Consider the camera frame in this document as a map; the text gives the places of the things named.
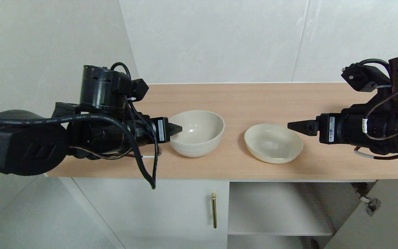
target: cabinet shelf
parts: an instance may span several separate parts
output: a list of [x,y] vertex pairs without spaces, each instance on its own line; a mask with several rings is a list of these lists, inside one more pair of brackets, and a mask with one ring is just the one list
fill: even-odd
[[330,236],[333,228],[308,183],[230,183],[228,235]]
[[228,235],[227,249],[304,249],[300,237],[258,235]]

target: gold door handle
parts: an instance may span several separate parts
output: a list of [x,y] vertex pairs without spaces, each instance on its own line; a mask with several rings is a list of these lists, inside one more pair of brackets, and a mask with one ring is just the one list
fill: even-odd
[[216,193],[211,194],[211,210],[213,212],[213,228],[218,228],[218,215],[216,208]]

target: barcode label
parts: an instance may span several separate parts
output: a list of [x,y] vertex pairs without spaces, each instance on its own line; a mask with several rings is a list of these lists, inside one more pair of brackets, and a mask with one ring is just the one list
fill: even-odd
[[328,142],[332,143],[334,142],[334,125],[336,123],[336,118],[335,117],[330,117],[330,129],[328,132]]
[[165,141],[164,134],[164,120],[158,120],[158,128],[159,128],[159,141]]

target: countertop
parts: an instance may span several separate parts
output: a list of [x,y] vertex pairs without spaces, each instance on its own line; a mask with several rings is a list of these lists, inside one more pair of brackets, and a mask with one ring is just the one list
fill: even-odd
[[[381,161],[357,156],[351,145],[324,145],[319,137],[299,134],[302,153],[286,164],[268,164],[253,157],[245,146],[244,132],[259,123],[314,119],[323,112],[340,112],[351,104],[365,103],[375,93],[354,91],[347,83],[235,83],[150,85],[135,104],[151,117],[172,117],[192,109],[216,112],[226,127],[220,145],[210,154],[188,158],[169,144],[161,145],[158,178],[208,179],[388,179],[398,178],[398,160]],[[142,154],[152,154],[152,146]],[[144,159],[147,169],[152,159]],[[47,173],[54,177],[142,178],[133,158],[114,161],[68,156]]]

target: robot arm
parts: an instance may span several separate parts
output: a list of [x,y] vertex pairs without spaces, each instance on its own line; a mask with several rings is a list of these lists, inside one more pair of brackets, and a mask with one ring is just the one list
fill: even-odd
[[[127,74],[114,71],[115,66],[123,66]],[[155,188],[158,144],[169,142],[182,127],[135,109],[133,102],[142,100],[148,89],[142,79],[131,80],[123,63],[111,69],[84,66],[79,104],[57,102],[52,118],[24,110],[0,112],[0,172],[39,175],[66,156],[92,160],[132,156]],[[62,123],[68,123],[67,129]],[[139,151],[148,144],[155,147],[152,175]]]
[[[368,63],[382,64],[390,78]],[[396,156],[371,156],[359,152],[369,148],[379,155],[398,153],[398,57],[389,63],[368,59],[344,68],[343,79],[356,91],[377,94],[366,104],[353,104],[341,113],[322,113],[315,120],[288,123],[288,128],[317,136],[324,144],[356,146],[355,153],[373,159],[397,159]]]

